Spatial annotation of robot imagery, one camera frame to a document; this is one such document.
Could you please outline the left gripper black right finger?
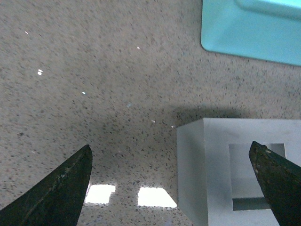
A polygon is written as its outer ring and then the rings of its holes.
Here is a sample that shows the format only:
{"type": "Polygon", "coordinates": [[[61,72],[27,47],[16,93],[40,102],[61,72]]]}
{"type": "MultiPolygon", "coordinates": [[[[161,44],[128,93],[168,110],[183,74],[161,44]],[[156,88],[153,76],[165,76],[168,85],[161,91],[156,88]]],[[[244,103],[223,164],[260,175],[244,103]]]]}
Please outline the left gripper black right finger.
{"type": "Polygon", "coordinates": [[[301,224],[301,168],[253,141],[249,159],[265,200],[281,226],[301,224]]]}

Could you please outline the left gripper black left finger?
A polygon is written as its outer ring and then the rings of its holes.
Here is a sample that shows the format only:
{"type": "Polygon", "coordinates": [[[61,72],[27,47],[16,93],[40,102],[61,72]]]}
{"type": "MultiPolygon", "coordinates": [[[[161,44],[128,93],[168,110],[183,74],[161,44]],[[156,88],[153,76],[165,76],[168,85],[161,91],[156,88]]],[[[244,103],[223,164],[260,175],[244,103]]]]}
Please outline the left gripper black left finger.
{"type": "Polygon", "coordinates": [[[0,211],[2,226],[75,226],[92,171],[92,150],[83,146],[0,211]]]}

